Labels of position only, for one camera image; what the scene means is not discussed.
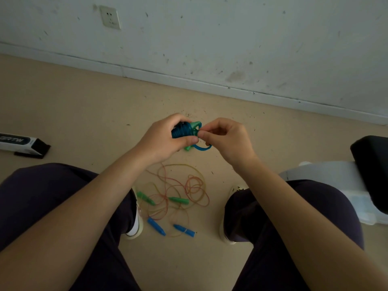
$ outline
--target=leg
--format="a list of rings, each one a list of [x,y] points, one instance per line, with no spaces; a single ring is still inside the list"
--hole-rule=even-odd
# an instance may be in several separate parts
[[[345,195],[311,180],[288,184],[357,245],[364,247],[360,222]],[[245,239],[254,244],[234,290],[308,290],[282,239],[250,190],[237,191],[229,201],[225,206],[225,234],[228,239]],[[234,223],[231,217],[240,224]]]
[[[0,251],[96,176],[91,171],[56,163],[15,171],[0,185]],[[130,191],[109,220],[72,290],[113,286],[138,290],[117,248],[120,234],[133,226],[135,214],[136,199]]]

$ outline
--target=white sneaker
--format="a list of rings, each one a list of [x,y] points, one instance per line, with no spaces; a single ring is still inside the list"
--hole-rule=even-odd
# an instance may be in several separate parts
[[[132,188],[134,193],[135,193],[135,196],[136,196],[136,191],[135,191],[135,188],[133,187]],[[137,203],[137,196],[136,196],[136,217],[135,217],[135,223],[132,227],[132,229],[128,232],[128,233],[125,233],[125,237],[128,239],[128,240],[133,240],[135,238],[137,238],[143,231],[143,218],[141,217],[140,215],[140,207]]]
[[[240,190],[246,190],[246,189],[248,189],[247,185],[239,185],[239,186],[231,187],[230,191],[229,191],[229,195],[228,195],[228,200],[229,200],[230,196],[232,196],[234,194],[234,192],[237,192],[237,191],[240,191]],[[221,220],[221,224],[220,224],[220,231],[219,231],[220,239],[225,244],[228,244],[228,245],[236,244],[236,242],[230,241],[228,238],[226,238],[226,235],[225,235],[225,232],[224,232],[224,215],[225,215],[225,207],[224,207],[224,214],[222,215],[222,220]]]

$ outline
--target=wall socket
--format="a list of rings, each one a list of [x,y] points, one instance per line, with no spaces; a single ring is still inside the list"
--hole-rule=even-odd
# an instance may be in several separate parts
[[[121,29],[119,14],[117,13],[116,9],[109,8],[106,6],[100,6],[100,12],[101,12],[102,23],[106,27],[111,27],[113,29]]]

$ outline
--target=beige floor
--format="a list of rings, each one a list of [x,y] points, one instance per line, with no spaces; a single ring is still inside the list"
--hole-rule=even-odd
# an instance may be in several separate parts
[[[244,123],[256,152],[276,172],[301,161],[352,160],[349,146],[357,139],[388,137],[388,127],[32,60],[0,55],[0,66],[0,131],[52,145],[43,160],[0,151],[0,181],[17,168],[46,162],[101,172],[152,122],[174,112],[205,123],[220,116]],[[189,211],[196,237],[163,238],[145,225],[120,249],[143,290],[230,290],[252,247],[222,244],[217,228],[227,192],[240,177],[216,149],[180,151],[168,163],[196,166],[206,178],[210,206]],[[143,175],[138,185],[150,180]],[[363,229],[367,252],[388,270],[388,227]]]

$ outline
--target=hand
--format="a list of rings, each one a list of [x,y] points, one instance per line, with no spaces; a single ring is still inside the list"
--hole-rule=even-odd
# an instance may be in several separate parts
[[[244,125],[231,119],[220,117],[204,125],[198,137],[216,147],[232,166],[257,158]]]
[[[175,113],[162,120],[154,122],[138,144],[133,148],[148,165],[168,159],[174,152],[198,143],[198,137],[188,136],[173,139],[171,131],[180,121],[191,120],[179,113]]]

